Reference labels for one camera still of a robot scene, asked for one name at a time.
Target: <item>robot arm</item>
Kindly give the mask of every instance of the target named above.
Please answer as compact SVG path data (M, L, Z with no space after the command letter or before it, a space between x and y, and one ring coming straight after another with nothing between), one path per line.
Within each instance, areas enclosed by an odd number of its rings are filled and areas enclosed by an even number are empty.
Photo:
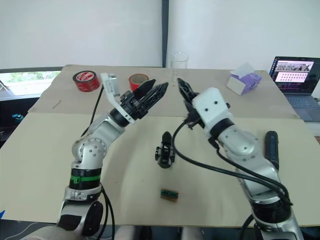
M100 175L107 151L112 142L125 132L125 127L143 118L164 96L168 87L167 82L154 87L156 80L149 80L135 91L125 92L118 103L115 100L120 95L116 77L102 73L101 81L114 109L95 120L72 146L74 161L57 226L41 228L24 239L78 240L93 236L99 230L103 216L103 205L98 201L102 192Z
M209 88L199 94L194 93L182 79L178 79L178 84L185 105L193 115L194 121L189 126L200 124L209 139L218 141L229 162L238 166L236 172L250 176L239 168L247 169L280 183L277 169L262 155L258 139L233 123L233 116L228 111L230 105L218 89ZM262 184L242 178L239 181L264 240L303 240L294 212L287 202Z

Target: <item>tissue box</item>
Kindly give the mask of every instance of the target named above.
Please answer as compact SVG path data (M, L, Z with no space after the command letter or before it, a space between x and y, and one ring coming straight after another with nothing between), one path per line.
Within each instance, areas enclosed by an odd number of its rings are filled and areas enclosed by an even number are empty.
M254 73L254 69L248 63L231 71L231 76L226 86L238 95L243 95L255 89L261 81L261 76Z

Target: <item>purple tissue box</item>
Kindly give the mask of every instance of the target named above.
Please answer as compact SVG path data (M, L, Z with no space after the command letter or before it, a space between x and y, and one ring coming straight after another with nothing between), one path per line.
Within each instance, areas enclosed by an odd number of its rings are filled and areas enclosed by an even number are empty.
M238 95L243 95L255 89L261 81L261 76L252 72L242 78L232 74L226 86Z

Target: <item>tape roll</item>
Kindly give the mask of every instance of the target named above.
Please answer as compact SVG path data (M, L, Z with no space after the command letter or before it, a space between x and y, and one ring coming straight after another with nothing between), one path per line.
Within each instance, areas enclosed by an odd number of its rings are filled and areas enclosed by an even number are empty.
M136 90L141 84L148 81L149 77L143 73L136 73L129 77L130 88Z
M82 92L92 92L100 86L99 79L94 71L80 71L73 75L72 79Z

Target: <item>laptop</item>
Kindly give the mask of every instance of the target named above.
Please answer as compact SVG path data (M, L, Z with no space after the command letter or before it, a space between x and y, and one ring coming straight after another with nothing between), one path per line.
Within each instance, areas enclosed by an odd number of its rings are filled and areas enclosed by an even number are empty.
M320 78L320 58L276 56L270 76L305 122L320 122L320 105L311 96Z

